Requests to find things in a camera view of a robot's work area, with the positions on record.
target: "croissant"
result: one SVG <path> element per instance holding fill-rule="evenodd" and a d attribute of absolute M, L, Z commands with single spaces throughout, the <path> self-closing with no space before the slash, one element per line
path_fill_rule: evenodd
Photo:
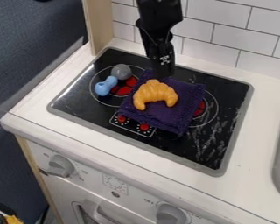
<path fill-rule="evenodd" d="M 178 98 L 179 96 L 172 87 L 158 80 L 148 80 L 133 96 L 134 106 L 140 110 L 146 109 L 146 102 L 166 101 L 168 107 L 173 107 Z"/>

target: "white countertop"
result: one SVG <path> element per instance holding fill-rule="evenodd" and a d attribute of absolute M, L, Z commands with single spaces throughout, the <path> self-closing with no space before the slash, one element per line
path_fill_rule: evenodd
<path fill-rule="evenodd" d="M 109 45 L 144 54 L 141 45 L 125 40 L 114 38 Z M 236 223 L 253 223 L 251 214 L 237 211 L 239 207 L 280 224 L 280 194 L 271 178 L 280 130 L 279 79 L 177 55 L 179 65 L 244 81 L 254 88 L 227 171 L 222 177 L 214 178 L 47 112 L 47 104 L 93 58 L 89 46 L 84 45 L 4 116 L 1 119 L 3 126 L 12 132 L 54 145 L 59 151 L 79 154 L 81 158 L 107 165 L 110 169 L 130 175 L 180 200 L 191 201 L 197 207 L 228 217 Z M 121 167 L 119 163 L 123 161 L 119 158 L 128 163 Z M 269 222 L 254 220 L 255 223 Z"/>

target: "oven handle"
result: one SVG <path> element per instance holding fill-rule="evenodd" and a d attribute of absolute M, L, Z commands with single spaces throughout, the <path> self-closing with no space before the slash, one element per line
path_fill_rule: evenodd
<path fill-rule="evenodd" d="M 100 224 L 122 224 L 112 218 L 109 218 L 100 208 L 99 205 L 85 199 L 82 205 L 84 211 L 92 217 L 95 221 L 99 222 Z"/>

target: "toy stove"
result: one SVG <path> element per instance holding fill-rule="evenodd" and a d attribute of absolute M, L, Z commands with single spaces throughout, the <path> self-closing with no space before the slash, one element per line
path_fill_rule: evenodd
<path fill-rule="evenodd" d="M 95 84 L 110 76 L 117 64 L 128 65 L 133 76 L 120 80 L 107 96 L 97 95 Z M 205 98 L 188 131 L 178 137 L 116 112 L 148 67 L 150 61 L 145 57 L 109 48 L 48 105 L 48 110 L 212 176 L 222 175 L 249 101 L 249 86 L 177 66 L 175 79 L 206 85 Z"/>

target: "white knob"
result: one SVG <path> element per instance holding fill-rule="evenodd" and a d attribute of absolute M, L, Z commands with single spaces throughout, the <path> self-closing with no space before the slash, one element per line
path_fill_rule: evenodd
<path fill-rule="evenodd" d="M 157 224 L 187 224 L 186 214 L 179 208 L 163 204 L 157 210 Z"/>
<path fill-rule="evenodd" d="M 48 174 L 68 178 L 74 172 L 74 165 L 67 158 L 55 155 L 49 162 Z"/>

